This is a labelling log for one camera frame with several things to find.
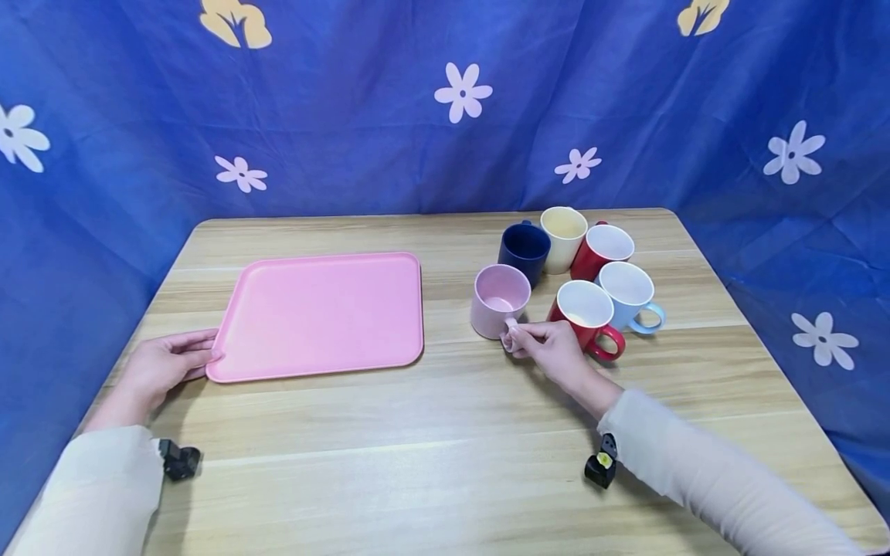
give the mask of wooden table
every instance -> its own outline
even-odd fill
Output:
[[[167,485],[147,554],[732,554],[626,471],[588,486],[593,424],[468,323],[475,273],[510,223],[537,214],[225,220],[192,233],[136,342],[218,326],[235,279],[266,258],[410,251],[423,267],[426,347],[412,367],[263,383],[189,383],[152,424],[204,450]],[[612,369],[742,446],[860,546],[886,528],[676,217],[589,211],[634,237],[668,314],[627,335]],[[568,275],[546,277],[546,317]],[[109,379],[112,384],[115,376]]]

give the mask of flower print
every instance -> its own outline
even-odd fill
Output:
[[[482,104],[479,99],[487,99],[492,93],[489,85],[476,84],[476,80],[479,79],[479,66],[470,64],[464,75],[461,76],[457,66],[449,62],[445,66],[445,75],[448,76],[451,87],[442,87],[436,90],[434,97],[442,104],[451,103],[451,110],[449,110],[451,123],[459,122],[464,117],[464,112],[469,117],[479,117],[482,113]]]
[[[698,36],[710,33],[720,25],[720,18],[728,7],[729,0],[692,0],[689,7],[676,18],[680,34]]]
[[[764,166],[766,175],[773,175],[781,170],[781,180],[792,185],[800,179],[800,170],[810,175],[822,172],[822,167],[807,155],[812,155],[825,144],[825,135],[814,135],[807,140],[806,121],[800,120],[791,130],[791,137],[787,141],[781,137],[770,139],[769,150],[776,155]]]
[[[859,345],[859,340],[849,334],[841,332],[831,332],[834,326],[834,319],[831,313],[823,312],[816,317],[816,322],[810,324],[810,321],[797,313],[791,314],[791,320],[794,324],[804,332],[794,334],[791,338],[794,343],[802,348],[815,348],[813,350],[813,359],[822,367],[831,365],[834,359],[837,363],[848,371],[855,367],[853,359],[847,355],[844,348],[854,348]]]
[[[225,168],[225,172],[219,172],[216,179],[223,183],[238,182],[238,189],[250,193],[250,189],[266,191],[266,184],[261,181],[268,176],[263,170],[248,170],[247,161],[242,157],[235,157],[231,163],[223,157],[216,157],[216,164]]]
[[[256,6],[239,0],[201,0],[201,6],[204,8],[199,16],[201,25],[229,46],[242,46],[241,31],[247,48],[265,48],[272,44],[266,18]]]
[[[0,106],[0,152],[10,164],[18,158],[31,172],[42,172],[44,165],[31,150],[48,150],[50,140],[28,127],[34,116],[34,109],[24,104],[13,106],[9,114]]]
[[[596,147],[588,149],[583,157],[581,156],[581,151],[572,149],[569,153],[569,163],[558,165],[554,168],[554,173],[565,174],[565,177],[562,178],[562,183],[569,183],[576,177],[579,180],[584,180],[590,175],[590,169],[599,165],[603,161],[601,158],[594,158],[595,154]]]

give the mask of navy blue mug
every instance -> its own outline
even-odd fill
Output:
[[[523,220],[514,224],[501,236],[499,264],[509,264],[529,279],[532,289],[538,285],[544,262],[550,253],[550,237],[541,228]]]

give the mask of blue cloth backdrop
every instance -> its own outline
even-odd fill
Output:
[[[890,517],[888,36],[887,0],[0,0],[0,546],[197,223],[549,205],[675,210]]]

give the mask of red mug handle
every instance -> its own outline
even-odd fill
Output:
[[[621,357],[621,354],[624,353],[625,347],[627,345],[624,342],[624,336],[621,335],[621,332],[612,328],[609,325],[603,326],[602,330],[600,330],[603,334],[609,336],[613,342],[615,342],[615,352],[609,353],[604,350],[600,346],[596,345],[596,338],[590,341],[590,352],[600,359],[604,359],[606,361],[614,361],[615,359]]]

